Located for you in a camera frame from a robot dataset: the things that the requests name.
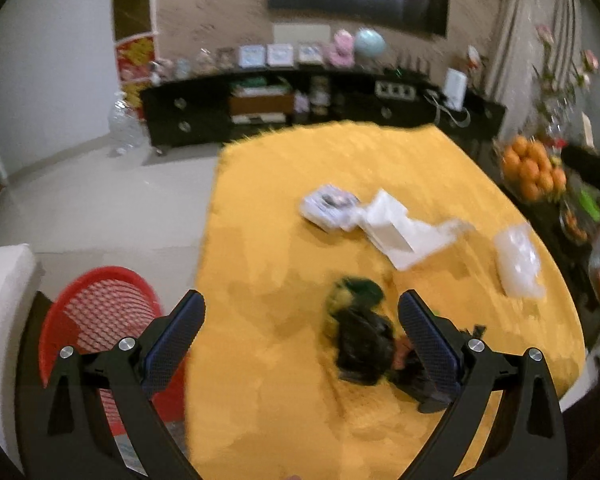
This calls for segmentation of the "cat print tissue pack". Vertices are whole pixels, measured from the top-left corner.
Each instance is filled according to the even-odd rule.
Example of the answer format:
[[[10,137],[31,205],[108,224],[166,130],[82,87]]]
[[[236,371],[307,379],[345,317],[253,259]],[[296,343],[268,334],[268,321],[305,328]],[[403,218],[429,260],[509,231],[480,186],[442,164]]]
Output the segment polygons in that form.
[[[352,193],[326,184],[302,198],[299,212],[303,219],[324,232],[350,232],[358,226],[361,203]]]

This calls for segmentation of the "pink plush toy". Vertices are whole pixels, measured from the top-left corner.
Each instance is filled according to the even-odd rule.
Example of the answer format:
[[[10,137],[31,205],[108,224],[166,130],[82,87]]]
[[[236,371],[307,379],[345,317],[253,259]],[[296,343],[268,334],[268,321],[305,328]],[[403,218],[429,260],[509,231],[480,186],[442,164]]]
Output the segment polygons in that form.
[[[327,59],[331,66],[351,68],[355,64],[354,37],[345,29],[340,29],[332,36],[327,47]]]

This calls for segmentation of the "beige curtain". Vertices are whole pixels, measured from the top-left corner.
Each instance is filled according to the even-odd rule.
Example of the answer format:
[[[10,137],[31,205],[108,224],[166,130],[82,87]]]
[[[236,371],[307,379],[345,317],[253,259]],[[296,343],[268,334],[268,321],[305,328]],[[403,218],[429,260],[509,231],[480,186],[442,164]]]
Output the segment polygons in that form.
[[[482,90],[505,107],[498,143],[567,135],[582,75],[581,0],[504,0]]]

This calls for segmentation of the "blue picture frame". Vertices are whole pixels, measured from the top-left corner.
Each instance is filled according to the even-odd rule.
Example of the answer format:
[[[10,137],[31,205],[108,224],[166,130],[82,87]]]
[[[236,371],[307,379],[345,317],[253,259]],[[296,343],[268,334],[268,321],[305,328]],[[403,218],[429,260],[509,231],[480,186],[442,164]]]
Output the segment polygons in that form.
[[[240,46],[238,49],[238,66],[243,70],[266,66],[266,47],[263,44]]]

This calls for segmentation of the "large clear water bottle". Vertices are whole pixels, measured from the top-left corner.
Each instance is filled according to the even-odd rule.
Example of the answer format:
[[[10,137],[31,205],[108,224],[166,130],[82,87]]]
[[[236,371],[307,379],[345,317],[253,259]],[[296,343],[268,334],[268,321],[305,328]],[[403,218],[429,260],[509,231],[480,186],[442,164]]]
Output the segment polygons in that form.
[[[140,118],[126,100],[126,93],[123,91],[118,91],[114,95],[114,102],[108,115],[108,127],[112,152],[117,156],[139,148],[145,140]]]

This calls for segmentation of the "light blue globe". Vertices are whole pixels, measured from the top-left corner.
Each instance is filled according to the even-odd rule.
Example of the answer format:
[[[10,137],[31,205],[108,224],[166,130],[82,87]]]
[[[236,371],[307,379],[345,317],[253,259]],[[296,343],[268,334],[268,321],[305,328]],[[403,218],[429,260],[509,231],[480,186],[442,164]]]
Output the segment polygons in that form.
[[[354,35],[354,52],[363,58],[379,58],[386,49],[386,40],[375,29],[360,28]]]

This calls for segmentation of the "red festive poster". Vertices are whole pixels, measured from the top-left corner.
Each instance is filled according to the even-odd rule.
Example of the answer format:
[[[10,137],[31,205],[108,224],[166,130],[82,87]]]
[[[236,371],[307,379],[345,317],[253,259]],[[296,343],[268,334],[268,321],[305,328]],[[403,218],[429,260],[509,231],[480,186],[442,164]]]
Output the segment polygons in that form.
[[[140,92],[151,86],[151,63],[156,60],[154,35],[143,32],[114,44],[120,88],[126,102],[138,114],[143,105]]]

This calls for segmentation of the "green yellow knitted cloth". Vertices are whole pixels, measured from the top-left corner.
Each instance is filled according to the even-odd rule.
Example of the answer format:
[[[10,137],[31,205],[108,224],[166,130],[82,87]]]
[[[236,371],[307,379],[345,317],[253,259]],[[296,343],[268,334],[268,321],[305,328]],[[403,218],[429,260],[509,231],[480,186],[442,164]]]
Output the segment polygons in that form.
[[[373,311],[385,300],[381,287],[368,278],[345,276],[332,285],[325,309],[335,315],[342,309]]]

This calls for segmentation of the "black tv cabinet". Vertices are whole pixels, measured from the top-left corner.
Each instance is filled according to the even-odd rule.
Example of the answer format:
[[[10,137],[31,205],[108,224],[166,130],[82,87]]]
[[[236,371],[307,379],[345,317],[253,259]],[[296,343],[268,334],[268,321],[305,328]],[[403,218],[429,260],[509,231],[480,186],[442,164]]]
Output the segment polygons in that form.
[[[321,122],[434,124],[459,144],[480,143],[495,138],[505,115],[503,105],[472,91],[460,112],[448,110],[442,90],[421,74],[322,66],[198,76],[145,89],[140,98],[157,150]]]

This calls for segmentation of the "clear plastic bag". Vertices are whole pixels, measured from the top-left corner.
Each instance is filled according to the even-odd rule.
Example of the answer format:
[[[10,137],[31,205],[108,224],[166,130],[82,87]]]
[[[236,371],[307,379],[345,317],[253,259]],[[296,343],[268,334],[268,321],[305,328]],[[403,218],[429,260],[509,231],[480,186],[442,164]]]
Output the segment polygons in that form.
[[[498,277],[510,298],[545,296],[545,288],[539,282],[541,260],[530,240],[530,231],[528,224],[517,224],[498,232],[493,239]]]

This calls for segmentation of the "white router box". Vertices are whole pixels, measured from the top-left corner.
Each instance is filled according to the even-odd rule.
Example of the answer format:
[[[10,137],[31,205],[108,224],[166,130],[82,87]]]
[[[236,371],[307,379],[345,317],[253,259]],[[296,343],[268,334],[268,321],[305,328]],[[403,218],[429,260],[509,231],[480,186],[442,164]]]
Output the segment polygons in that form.
[[[442,93],[448,110],[460,112],[463,109],[467,81],[467,75],[460,70],[449,68],[446,72]]]

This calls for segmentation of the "white paper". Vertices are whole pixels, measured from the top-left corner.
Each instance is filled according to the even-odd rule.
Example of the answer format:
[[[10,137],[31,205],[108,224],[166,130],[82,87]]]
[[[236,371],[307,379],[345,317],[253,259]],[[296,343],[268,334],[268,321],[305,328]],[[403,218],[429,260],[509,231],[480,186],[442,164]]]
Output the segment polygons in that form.
[[[412,219],[396,198],[380,190],[364,207],[356,207],[352,222],[398,271],[405,271],[454,244],[475,227],[453,218],[436,226]]]

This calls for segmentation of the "yellow table cloth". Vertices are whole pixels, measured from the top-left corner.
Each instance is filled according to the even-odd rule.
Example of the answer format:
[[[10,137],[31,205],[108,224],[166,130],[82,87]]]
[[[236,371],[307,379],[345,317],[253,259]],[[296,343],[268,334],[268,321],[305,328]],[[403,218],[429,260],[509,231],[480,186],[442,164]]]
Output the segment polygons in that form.
[[[471,229],[399,272],[361,231],[326,233],[298,211],[332,184],[369,202],[386,191],[415,219]],[[558,392],[581,375],[577,309],[556,263],[539,249],[540,299],[501,288],[494,236],[522,214],[434,127],[332,122],[257,136],[221,153],[196,286],[207,315],[186,366],[189,457],[206,479],[395,479],[437,415],[382,382],[337,376],[323,337],[324,303],[345,276],[382,287],[396,313],[407,289],[457,327],[482,325],[493,350],[540,349]]]

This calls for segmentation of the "white wall board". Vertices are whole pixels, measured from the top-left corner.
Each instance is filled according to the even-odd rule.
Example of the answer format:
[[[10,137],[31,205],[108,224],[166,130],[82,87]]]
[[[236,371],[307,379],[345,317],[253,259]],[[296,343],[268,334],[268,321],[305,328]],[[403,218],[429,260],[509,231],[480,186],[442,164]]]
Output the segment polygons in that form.
[[[272,32],[274,44],[328,44],[332,38],[332,28],[326,24],[274,23]]]

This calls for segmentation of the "black wrapper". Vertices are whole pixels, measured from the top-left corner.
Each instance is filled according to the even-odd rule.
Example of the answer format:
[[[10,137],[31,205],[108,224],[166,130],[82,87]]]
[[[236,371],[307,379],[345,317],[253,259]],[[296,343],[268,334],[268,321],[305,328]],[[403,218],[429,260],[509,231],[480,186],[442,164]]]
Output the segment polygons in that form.
[[[387,379],[418,402],[432,396],[424,366],[406,335],[373,309],[345,307],[330,316],[336,323],[336,367],[347,382],[376,386]]]

